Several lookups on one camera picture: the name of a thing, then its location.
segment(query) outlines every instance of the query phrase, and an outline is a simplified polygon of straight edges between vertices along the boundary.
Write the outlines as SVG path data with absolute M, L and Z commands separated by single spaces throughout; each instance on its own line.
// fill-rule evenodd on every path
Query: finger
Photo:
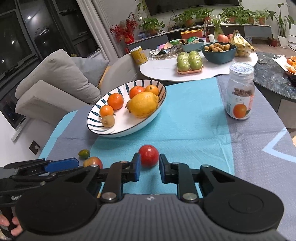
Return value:
M 3 214 L 0 214 L 0 225 L 5 226 L 5 227 L 9 226 L 9 221 L 7 220 L 7 218 Z
M 22 227 L 19 225 L 15 229 L 11 230 L 13 236 L 18 236 L 22 232 Z
M 13 223 L 14 225 L 20 225 L 20 222 L 19 222 L 19 220 L 18 220 L 17 217 L 13 217 L 13 218 L 12 218 L 12 223 Z

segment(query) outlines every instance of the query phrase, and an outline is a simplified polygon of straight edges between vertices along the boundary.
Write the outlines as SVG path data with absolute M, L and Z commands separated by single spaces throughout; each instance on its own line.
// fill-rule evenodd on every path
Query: plastic wrap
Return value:
M 250 53 L 254 53 L 255 49 L 249 44 L 239 33 L 238 30 L 234 30 L 230 37 L 229 43 L 237 46 L 237 52 L 235 56 L 248 57 Z

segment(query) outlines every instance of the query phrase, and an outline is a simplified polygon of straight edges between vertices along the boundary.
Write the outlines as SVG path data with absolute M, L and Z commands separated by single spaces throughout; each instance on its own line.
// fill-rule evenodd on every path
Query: tablecloth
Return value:
M 296 148 L 283 123 L 256 90 L 251 116 L 235 120 L 225 112 L 229 75 L 167 86 L 158 116 L 142 130 L 116 139 L 98 137 L 86 126 L 91 107 L 67 114 L 58 124 L 40 158 L 76 157 L 82 149 L 99 157 L 104 167 L 128 160 L 144 144 L 155 146 L 169 162 L 191 168 L 210 164 L 277 194 L 284 203 L 278 231 L 296 239 Z M 129 193 L 176 193 L 162 184 L 158 166 L 143 169 Z

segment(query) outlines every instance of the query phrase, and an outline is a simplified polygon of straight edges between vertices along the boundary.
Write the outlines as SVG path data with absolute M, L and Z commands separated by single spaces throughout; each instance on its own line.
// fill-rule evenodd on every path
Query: gray gripper base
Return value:
M 17 241 L 284 241 L 276 232 L 238 234 L 206 217 L 195 204 L 174 194 L 126 194 L 122 201 L 105 204 L 86 226 L 57 236 L 24 231 Z

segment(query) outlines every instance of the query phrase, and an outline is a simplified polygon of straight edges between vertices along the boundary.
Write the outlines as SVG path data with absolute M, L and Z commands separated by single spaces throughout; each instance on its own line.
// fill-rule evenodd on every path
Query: yellow can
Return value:
M 142 46 L 130 50 L 130 53 L 137 65 L 144 64 L 148 61 L 146 55 L 143 52 Z

